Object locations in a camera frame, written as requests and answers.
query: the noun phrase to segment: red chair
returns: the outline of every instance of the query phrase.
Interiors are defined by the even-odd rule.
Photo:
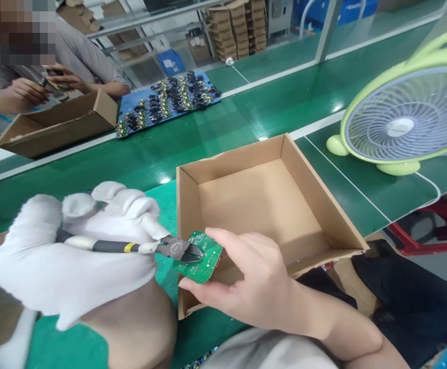
[[[437,240],[447,241],[447,202],[440,199],[436,203],[419,209],[418,211],[435,213],[445,221],[446,224],[444,226],[434,228],[433,234]],[[427,255],[447,252],[447,243],[420,244],[412,239],[397,222],[392,223],[387,228],[403,243],[404,248],[398,247],[398,250],[403,255]]]

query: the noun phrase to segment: fan hub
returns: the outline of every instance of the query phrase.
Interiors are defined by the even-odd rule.
[[[386,134],[389,137],[401,137],[411,132],[414,128],[414,120],[410,118],[397,118],[386,125]]]

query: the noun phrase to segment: hand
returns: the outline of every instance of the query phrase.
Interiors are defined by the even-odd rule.
[[[37,195],[22,207],[0,246],[0,286],[30,309],[59,314],[56,326],[66,330],[89,311],[148,283],[157,265],[153,255],[95,253],[58,243],[61,221],[74,235],[144,243],[153,241],[140,225],[145,214],[158,219],[156,201],[116,182],[101,183],[92,195],[66,197],[62,211],[54,197]]]
[[[71,90],[78,90],[85,95],[93,91],[87,82],[85,82],[75,73],[73,73],[70,69],[68,69],[64,65],[61,65],[60,63],[56,63],[55,65],[52,66],[42,66],[42,67],[45,69],[52,69],[63,73],[62,76],[61,75],[47,76],[46,78],[48,79],[49,82],[52,82],[57,85],[66,85]]]
[[[49,101],[48,97],[51,91],[39,86],[26,78],[18,78],[12,81],[12,85],[6,90],[15,98],[30,103],[34,106],[45,104]]]
[[[278,245],[258,233],[236,236],[216,228],[206,228],[205,232],[227,251],[244,280],[226,286],[218,282],[198,284],[183,278],[179,287],[190,291],[201,303],[241,322],[288,331],[287,305],[295,282],[287,274]]]

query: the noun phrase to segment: white cotton glove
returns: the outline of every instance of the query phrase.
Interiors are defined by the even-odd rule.
[[[61,221],[77,236],[142,244],[169,235],[153,222],[159,215],[154,199],[116,182],[66,197],[62,211],[54,197],[37,195],[22,206],[0,246],[0,286],[30,309],[59,314],[56,327],[64,331],[148,283],[157,265],[153,254],[95,253],[57,243]]]

